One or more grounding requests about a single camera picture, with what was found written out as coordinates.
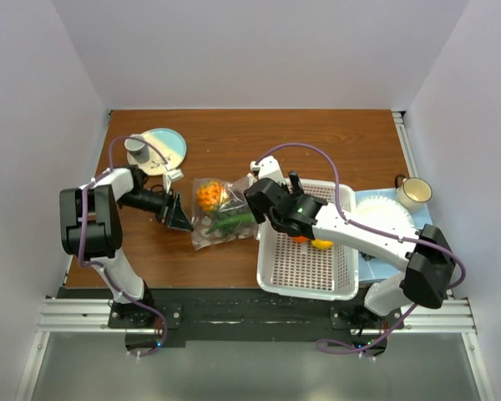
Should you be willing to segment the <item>orange fake carrot bunch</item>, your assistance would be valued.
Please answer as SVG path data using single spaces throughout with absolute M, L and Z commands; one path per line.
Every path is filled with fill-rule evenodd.
M 230 201 L 225 184 L 218 180 L 210 180 L 201 185 L 195 194 L 198 206 L 207 214 L 218 211 Z

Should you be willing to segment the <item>clear zip top bag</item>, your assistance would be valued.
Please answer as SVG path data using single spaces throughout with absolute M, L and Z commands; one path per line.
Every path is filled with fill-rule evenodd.
M 195 192 L 201 185 L 210 180 L 218 180 L 225 184 L 230 196 L 230 201 L 227 202 L 218 211 L 207 214 L 204 213 L 198 206 Z M 256 221 L 253 224 L 249 225 L 240 225 L 227 230 L 217 230 L 210 234 L 206 233 L 207 230 L 210 229 L 213 224 L 220 219 L 239 214 L 252 214 L 251 209 L 248 206 L 244 196 L 244 191 L 251 186 L 251 182 L 252 179 L 249 176 L 245 176 L 234 182 L 216 178 L 194 179 L 191 202 L 191 223 L 193 226 L 193 231 L 191 233 L 191 242 L 196 251 L 208 246 L 215 246 L 230 241 L 257 237 L 258 225 L 256 224 Z

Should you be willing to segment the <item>green fake pepper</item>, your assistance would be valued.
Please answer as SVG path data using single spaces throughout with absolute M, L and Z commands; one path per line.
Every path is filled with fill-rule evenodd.
M 240 225 L 253 224 L 254 222 L 255 218 L 251 213 L 233 215 L 216 221 L 206 233 L 210 234 L 217 230 L 227 230 Z

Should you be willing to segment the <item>yellow fake lemon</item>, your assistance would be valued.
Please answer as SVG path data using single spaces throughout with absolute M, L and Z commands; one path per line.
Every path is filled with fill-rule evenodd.
M 326 249 L 331 248 L 334 245 L 334 243 L 332 241 L 324 241 L 324 240 L 319 240 L 319 239 L 313 240 L 311 242 L 311 244 L 316 249 L 319 249 L 319 250 L 326 250 Z

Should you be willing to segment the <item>orange fake tomato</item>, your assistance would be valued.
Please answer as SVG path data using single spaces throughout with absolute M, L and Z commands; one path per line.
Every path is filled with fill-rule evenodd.
M 293 237 L 293 241 L 295 241 L 297 243 L 305 243 L 305 242 L 308 242 L 309 239 L 307 237 L 304 237 L 304 236 L 298 236 L 298 237 Z

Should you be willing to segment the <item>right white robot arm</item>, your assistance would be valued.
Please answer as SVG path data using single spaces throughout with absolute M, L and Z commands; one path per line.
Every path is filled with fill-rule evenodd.
M 391 232 L 348 218 L 338 203 L 308 195 L 296 172 L 290 183 L 261 178 L 244 195 L 257 223 L 288 236 L 325 240 L 348 246 L 391 265 L 398 273 L 370 286 L 355 308 L 357 322 L 373 328 L 395 309 L 416 304 L 430 309 L 443 305 L 458 258 L 443 232 L 426 224 L 421 230 L 405 227 Z

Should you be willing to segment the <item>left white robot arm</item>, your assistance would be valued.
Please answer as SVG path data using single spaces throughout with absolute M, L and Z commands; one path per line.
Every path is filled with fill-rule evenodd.
M 135 165 L 108 168 L 88 184 L 59 193 L 60 235 L 64 251 L 82 267 L 92 267 L 112 292 L 117 318 L 136 327 L 162 323 L 161 312 L 145 281 L 135 273 L 123 250 L 119 208 L 154 215 L 170 229 L 192 231 L 180 194 L 145 187 L 149 177 Z

